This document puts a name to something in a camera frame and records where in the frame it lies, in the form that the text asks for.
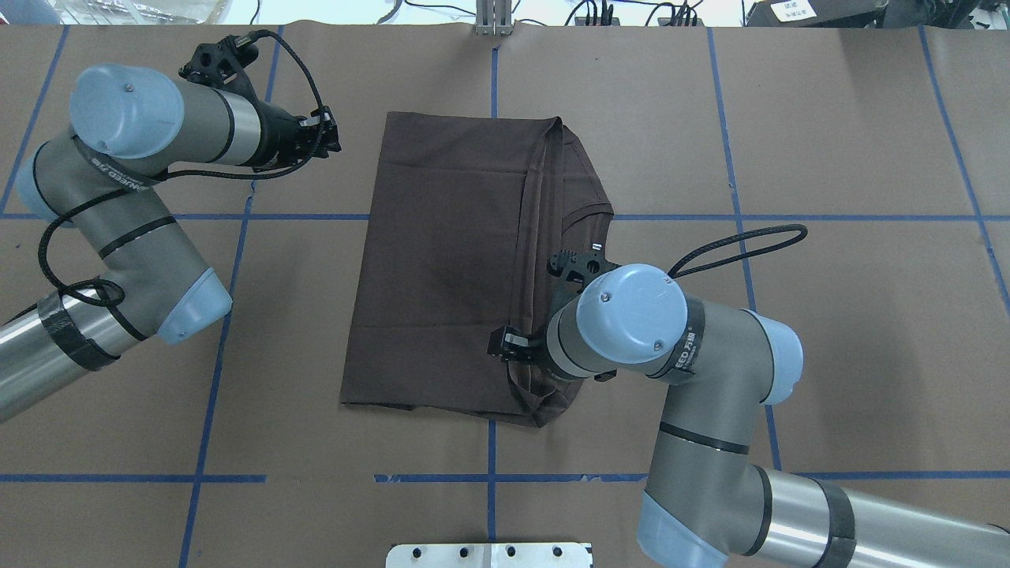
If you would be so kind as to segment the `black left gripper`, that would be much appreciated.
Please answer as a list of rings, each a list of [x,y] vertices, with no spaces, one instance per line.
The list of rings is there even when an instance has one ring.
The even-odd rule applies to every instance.
[[[558,332],[559,316],[552,316],[533,334],[521,334],[514,327],[499,327],[491,332],[486,353],[501,362],[521,362],[535,366],[551,376],[562,376],[551,352],[551,339]]]

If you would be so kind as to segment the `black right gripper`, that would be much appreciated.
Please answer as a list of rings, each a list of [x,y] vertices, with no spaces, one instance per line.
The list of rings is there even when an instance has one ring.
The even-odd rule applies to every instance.
[[[267,102],[257,102],[256,111],[260,119],[260,143],[250,158],[254,170],[278,170],[299,164],[309,158],[315,132],[325,134],[336,127],[330,107],[315,109],[309,118],[292,115]],[[322,136],[312,155],[326,159],[341,150],[338,136]]]

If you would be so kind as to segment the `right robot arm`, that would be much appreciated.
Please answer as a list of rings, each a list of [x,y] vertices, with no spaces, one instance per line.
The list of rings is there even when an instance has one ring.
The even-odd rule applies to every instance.
[[[544,427],[583,384],[666,386],[636,539],[666,567],[1006,567],[1008,533],[750,463],[796,332],[605,256],[611,201],[560,118],[391,111],[340,402]]]

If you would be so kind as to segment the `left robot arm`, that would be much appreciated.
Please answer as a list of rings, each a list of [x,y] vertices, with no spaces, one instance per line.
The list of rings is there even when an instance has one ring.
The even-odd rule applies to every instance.
[[[50,226],[72,223],[106,263],[2,328],[2,417],[16,416],[150,337],[177,344],[232,298],[155,193],[177,162],[292,171],[331,128],[240,92],[180,84],[148,68],[80,75],[73,123],[21,171]],[[541,120],[387,116],[340,402],[433,407],[544,427],[570,389],[495,342],[534,332],[551,302],[541,267],[563,236],[563,126]]]

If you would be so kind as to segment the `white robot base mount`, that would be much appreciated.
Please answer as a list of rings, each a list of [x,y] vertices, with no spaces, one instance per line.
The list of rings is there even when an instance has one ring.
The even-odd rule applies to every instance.
[[[386,567],[594,567],[592,545],[578,542],[405,544]]]

